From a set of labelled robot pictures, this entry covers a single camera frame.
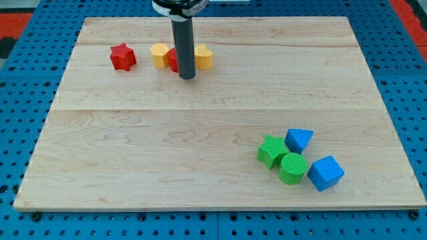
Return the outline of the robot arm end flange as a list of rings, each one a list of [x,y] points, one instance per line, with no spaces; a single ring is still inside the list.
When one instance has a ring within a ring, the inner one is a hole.
[[[209,3],[208,0],[152,0],[151,2],[160,15],[177,22],[191,19]]]

